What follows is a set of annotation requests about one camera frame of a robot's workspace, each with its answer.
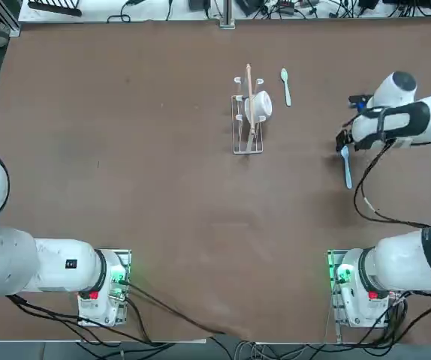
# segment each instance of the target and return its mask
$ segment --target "white cup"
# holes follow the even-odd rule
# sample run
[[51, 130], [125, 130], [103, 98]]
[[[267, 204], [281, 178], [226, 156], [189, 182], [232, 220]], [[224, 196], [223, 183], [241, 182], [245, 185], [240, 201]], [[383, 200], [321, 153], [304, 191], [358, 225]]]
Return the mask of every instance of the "white cup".
[[[270, 100], [267, 91], [260, 91], [256, 95], [252, 95], [253, 110], [254, 110], [254, 122], [269, 120], [270, 116], [273, 114], [273, 103]], [[244, 110], [246, 112], [246, 117], [249, 119], [249, 99], [247, 98], [244, 102]]]

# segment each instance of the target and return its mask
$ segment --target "robotic arm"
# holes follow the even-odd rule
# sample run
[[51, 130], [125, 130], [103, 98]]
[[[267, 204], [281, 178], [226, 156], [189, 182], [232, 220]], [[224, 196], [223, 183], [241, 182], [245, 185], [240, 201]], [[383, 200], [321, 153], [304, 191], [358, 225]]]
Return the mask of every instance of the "robotic arm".
[[372, 97], [350, 97], [358, 114], [337, 135], [336, 150], [352, 143], [356, 151], [377, 149], [394, 139], [395, 148], [431, 143], [431, 96], [414, 101], [416, 89], [411, 74], [396, 71]]
[[[393, 148], [431, 143], [431, 96], [414, 101], [417, 84], [408, 73], [394, 72], [373, 96], [356, 95], [350, 102], [358, 114], [336, 137], [336, 150]], [[375, 247], [349, 250], [336, 278], [353, 327], [371, 327], [389, 306], [390, 292], [431, 292], [431, 228], [384, 238]]]
[[[0, 212], [9, 190], [8, 171], [0, 159]], [[128, 289], [118, 281], [128, 281], [130, 261], [129, 250], [94, 249], [73, 239], [36, 239], [27, 232], [0, 227], [0, 296], [77, 293], [80, 317], [106, 326], [122, 324]]]

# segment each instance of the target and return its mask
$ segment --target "white spoon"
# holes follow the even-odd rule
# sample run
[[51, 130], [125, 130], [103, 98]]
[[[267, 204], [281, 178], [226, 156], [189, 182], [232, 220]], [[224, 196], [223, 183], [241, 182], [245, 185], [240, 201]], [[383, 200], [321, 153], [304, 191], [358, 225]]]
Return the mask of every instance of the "white spoon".
[[352, 189], [351, 171], [349, 169], [349, 149], [347, 145], [341, 149], [341, 156], [344, 159], [345, 186], [347, 186], [348, 189]]
[[281, 70], [281, 79], [284, 82], [285, 104], [289, 107], [291, 105], [291, 93], [289, 93], [288, 71], [284, 68]]

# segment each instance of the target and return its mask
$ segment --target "brown table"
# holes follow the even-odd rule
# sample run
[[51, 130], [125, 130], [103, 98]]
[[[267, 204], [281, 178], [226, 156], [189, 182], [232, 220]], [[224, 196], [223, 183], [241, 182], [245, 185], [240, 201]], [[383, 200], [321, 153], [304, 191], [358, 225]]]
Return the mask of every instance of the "brown table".
[[[274, 113], [264, 153], [242, 157], [231, 154], [230, 96], [248, 62]], [[431, 21], [26, 28], [0, 75], [0, 157], [12, 181], [0, 224], [130, 248], [136, 282], [208, 326], [254, 341], [322, 342], [327, 249], [410, 231], [356, 216], [334, 154], [353, 115], [347, 96], [374, 91], [397, 69], [431, 94]], [[371, 156], [353, 157], [355, 181]], [[431, 224], [431, 146], [392, 151], [367, 193], [388, 214]], [[68, 294], [28, 298], [76, 311]], [[155, 339], [206, 336], [137, 303]], [[408, 319], [429, 303], [411, 298]], [[136, 322], [122, 329], [136, 334]], [[73, 338], [0, 298], [0, 340]], [[431, 316], [405, 340], [431, 343]]]

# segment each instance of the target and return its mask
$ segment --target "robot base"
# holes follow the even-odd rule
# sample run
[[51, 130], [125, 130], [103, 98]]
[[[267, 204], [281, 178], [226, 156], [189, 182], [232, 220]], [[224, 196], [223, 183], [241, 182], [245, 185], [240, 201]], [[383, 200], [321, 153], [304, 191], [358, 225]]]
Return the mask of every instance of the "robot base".
[[[99, 292], [80, 293], [77, 296], [79, 316], [106, 326], [116, 326], [127, 321], [128, 286], [118, 283], [130, 281], [131, 251], [100, 249], [104, 255], [107, 271]], [[82, 326], [97, 326], [90, 322], [79, 322]]]
[[[361, 253], [362, 249], [328, 251], [331, 298], [338, 342], [342, 340], [340, 324], [357, 328], [370, 328], [389, 305], [389, 296], [383, 299], [370, 298], [369, 293], [360, 282], [357, 269]], [[384, 319], [375, 327], [383, 328], [386, 325]]]

